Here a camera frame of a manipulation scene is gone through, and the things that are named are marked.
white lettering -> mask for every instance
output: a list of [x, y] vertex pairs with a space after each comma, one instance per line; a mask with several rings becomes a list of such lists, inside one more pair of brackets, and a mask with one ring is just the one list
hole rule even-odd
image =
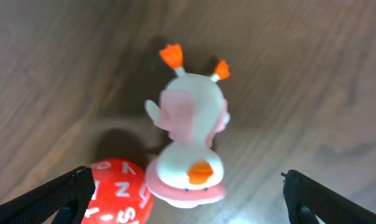
[[130, 186], [129, 182], [116, 182], [115, 185], [120, 187], [119, 190], [116, 192], [116, 196], [130, 197], [130, 194], [126, 193], [127, 188]]
[[113, 218], [113, 215], [110, 215], [110, 214], [102, 215], [102, 216], [100, 217], [100, 219], [101, 219], [102, 221], [108, 221], [108, 220], [111, 220], [112, 218]]
[[97, 213], [97, 212], [99, 212], [99, 211], [100, 211], [100, 209], [97, 208], [97, 207], [95, 207], [95, 208], [89, 208], [89, 209], [87, 209], [86, 212], [84, 213], [84, 216], [85, 216], [86, 218], [89, 218], [90, 215], [93, 215], [94, 213]]
[[124, 211], [123, 210], [119, 211], [118, 219], [116, 223], [126, 223], [128, 222], [128, 220], [133, 221], [135, 217], [136, 217], [136, 211], [133, 208], [128, 207]]
[[139, 207], [144, 208], [145, 205], [148, 203], [149, 198], [151, 198], [151, 193], [146, 188], [145, 183], [143, 183], [143, 185], [141, 186], [141, 189], [139, 190], [139, 196], [142, 199], [141, 203], [139, 204]]
[[98, 192], [98, 188], [100, 187], [100, 181], [94, 180], [94, 184], [95, 184], [95, 190], [94, 190], [93, 196], [91, 197], [91, 200], [96, 200], [96, 193]]
[[94, 169], [107, 169], [111, 167], [111, 163], [108, 161], [99, 162], [93, 165]]
[[130, 171], [133, 175], [137, 175], [136, 172], [128, 165], [128, 162], [123, 162], [123, 169], [124, 174], [127, 174], [127, 171]]

white duck figurine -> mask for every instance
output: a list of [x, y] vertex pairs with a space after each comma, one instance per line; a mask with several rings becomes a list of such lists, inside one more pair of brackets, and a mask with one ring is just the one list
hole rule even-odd
[[216, 82], [229, 76], [228, 65], [220, 61], [213, 75], [206, 77], [186, 73], [178, 44], [168, 45], [160, 55], [177, 77], [161, 93], [161, 107], [147, 100], [145, 109], [156, 126], [169, 131], [173, 142], [148, 167], [148, 189], [181, 208], [215, 202], [225, 195], [224, 169], [210, 147], [215, 133], [230, 119]]

orange tip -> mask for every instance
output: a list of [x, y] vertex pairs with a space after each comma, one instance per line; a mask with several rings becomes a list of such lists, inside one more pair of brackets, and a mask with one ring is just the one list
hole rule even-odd
[[225, 62], [225, 60], [221, 60], [215, 68], [214, 73], [219, 76], [219, 79], [223, 80], [230, 76], [229, 68], [230, 66]]
[[167, 44], [166, 47], [159, 51], [164, 62], [171, 68], [182, 67], [182, 48], [179, 44]]

red dice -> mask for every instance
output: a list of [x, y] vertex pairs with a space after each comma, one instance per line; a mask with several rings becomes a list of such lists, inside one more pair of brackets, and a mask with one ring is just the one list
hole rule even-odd
[[95, 191], [82, 224], [142, 224], [148, 219], [153, 196], [144, 172], [124, 159], [106, 159], [92, 165]]

brown wooden surface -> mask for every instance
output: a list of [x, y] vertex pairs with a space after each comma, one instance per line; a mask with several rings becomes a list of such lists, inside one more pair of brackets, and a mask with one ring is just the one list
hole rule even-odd
[[372, 0], [0, 0], [0, 203], [104, 157], [144, 166], [167, 142], [143, 113], [173, 77], [163, 40], [190, 72], [230, 64], [228, 195], [156, 200], [149, 223], [287, 223], [289, 169], [376, 213]]

